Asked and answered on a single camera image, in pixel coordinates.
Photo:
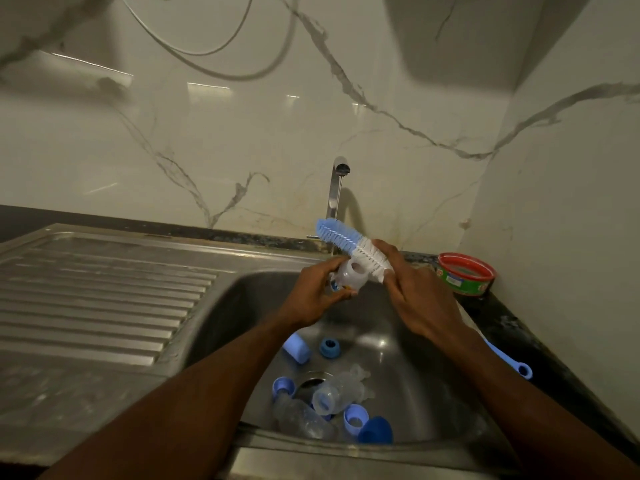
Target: hand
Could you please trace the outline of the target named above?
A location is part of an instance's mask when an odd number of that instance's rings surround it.
[[[442,346],[443,341],[467,328],[453,292],[436,273],[428,267],[414,269],[395,246],[385,241],[374,239],[373,245],[387,256],[394,268],[385,272],[383,284],[409,330]]]
[[[340,290],[331,295],[324,293],[329,273],[348,259],[348,256],[338,256],[300,271],[298,281],[277,315],[299,328],[306,327],[320,320],[332,304],[356,295],[353,290]]]

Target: black countertop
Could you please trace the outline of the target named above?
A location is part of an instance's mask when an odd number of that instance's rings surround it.
[[[124,230],[218,242],[233,242],[266,246],[268,248],[298,251],[318,251],[321,247],[308,239],[290,239],[260,234],[210,230],[199,227],[134,221],[116,217],[92,216],[73,212],[30,209],[0,205],[0,242],[14,239],[51,224],[69,224],[89,227]],[[414,263],[433,263],[433,255],[404,253]],[[482,298],[459,296],[458,301],[474,320],[478,328],[496,347],[519,362],[525,362],[534,371],[532,384],[552,397],[567,411],[574,414],[588,427],[596,431],[615,448],[640,464],[640,445],[625,434],[612,414],[601,405],[578,378],[546,348],[518,318],[492,293]],[[10,470],[9,478],[35,478],[42,469],[16,466]]]

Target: blue bristles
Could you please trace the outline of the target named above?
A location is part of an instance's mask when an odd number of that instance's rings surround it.
[[[318,219],[316,234],[324,242],[338,246],[349,255],[354,252],[358,242],[362,239],[361,233],[338,219]]]

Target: white bristles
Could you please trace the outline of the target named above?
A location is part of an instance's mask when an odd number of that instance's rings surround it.
[[[373,245],[373,242],[368,237],[363,236],[358,241],[358,245],[351,253],[351,256],[356,259],[359,265],[371,273],[379,283],[382,283],[385,279],[385,269],[393,269],[387,257]]]

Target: left hand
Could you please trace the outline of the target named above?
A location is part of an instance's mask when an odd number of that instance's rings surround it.
[[[300,271],[298,281],[277,315],[299,328],[306,327],[320,320],[332,304],[356,295],[354,290],[340,290],[331,295],[324,293],[329,273],[348,259],[348,256],[338,256]]]

